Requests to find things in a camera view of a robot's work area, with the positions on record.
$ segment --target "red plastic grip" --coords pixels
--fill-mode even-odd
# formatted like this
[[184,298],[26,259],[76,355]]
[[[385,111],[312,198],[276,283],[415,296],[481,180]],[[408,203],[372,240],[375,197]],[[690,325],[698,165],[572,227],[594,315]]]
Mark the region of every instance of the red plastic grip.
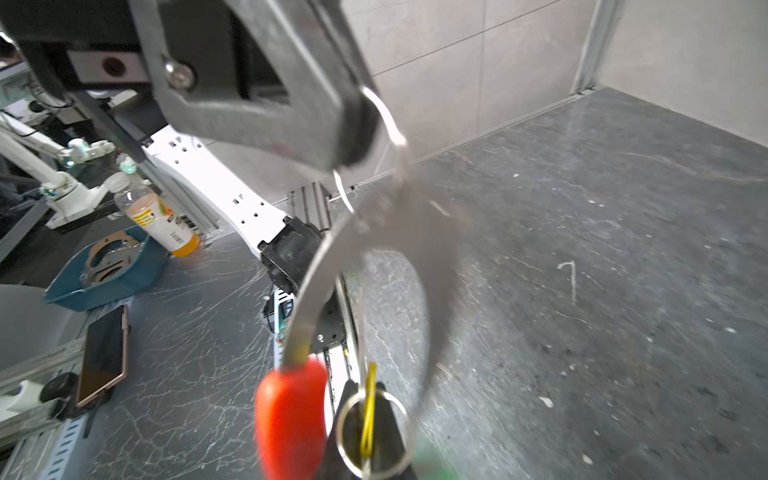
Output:
[[323,411],[328,372],[310,359],[302,369],[274,370],[256,392],[256,442],[269,480],[314,476],[326,447]]

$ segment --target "teal tray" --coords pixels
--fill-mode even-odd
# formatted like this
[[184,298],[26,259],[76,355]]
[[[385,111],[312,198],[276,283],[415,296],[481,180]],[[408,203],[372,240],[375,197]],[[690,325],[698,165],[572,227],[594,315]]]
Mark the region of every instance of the teal tray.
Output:
[[106,282],[83,288],[80,275],[91,247],[96,244],[93,242],[69,259],[51,285],[45,289],[43,301],[65,306],[75,312],[84,312],[131,296],[150,286],[160,275],[168,257],[168,250],[165,250],[141,227],[128,228],[125,233],[144,242],[136,256],[136,261],[127,269]]

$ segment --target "smartphone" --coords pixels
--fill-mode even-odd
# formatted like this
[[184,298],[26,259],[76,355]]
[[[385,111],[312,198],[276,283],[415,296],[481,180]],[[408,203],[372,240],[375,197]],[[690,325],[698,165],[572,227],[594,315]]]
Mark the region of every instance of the smartphone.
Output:
[[104,314],[85,334],[83,369],[78,380],[78,407],[85,407],[127,375],[128,307]]

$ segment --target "gray floor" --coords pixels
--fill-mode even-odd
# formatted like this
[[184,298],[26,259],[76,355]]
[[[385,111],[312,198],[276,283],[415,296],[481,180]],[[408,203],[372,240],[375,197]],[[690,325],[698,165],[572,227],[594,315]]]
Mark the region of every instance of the gray floor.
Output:
[[[472,220],[424,438],[462,478],[764,476],[766,160],[601,91],[419,164]],[[66,478],[260,478],[269,281],[235,236],[200,255],[134,299],[130,378]],[[349,285],[368,357],[407,401],[424,346],[413,272],[380,253]]]
[[[765,148],[606,90],[416,170],[472,219],[422,424],[463,478],[765,475]],[[360,278],[369,360],[412,398],[415,274],[380,253]]]

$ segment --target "white tile wall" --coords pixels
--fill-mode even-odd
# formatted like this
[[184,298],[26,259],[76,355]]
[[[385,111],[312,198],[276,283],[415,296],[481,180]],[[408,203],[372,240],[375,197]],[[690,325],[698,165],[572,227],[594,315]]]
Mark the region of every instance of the white tile wall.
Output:
[[480,131],[566,98],[595,0],[560,0],[484,33]]
[[626,0],[599,81],[768,146],[767,25],[767,0]]
[[343,0],[373,74],[483,29],[482,0]]
[[477,133],[479,35],[376,75],[414,158]]
[[[414,158],[568,96],[595,0],[343,0]],[[247,147],[211,150],[270,201],[328,174]],[[394,167],[382,136],[345,185]]]
[[485,0],[485,29],[534,11],[556,0]]

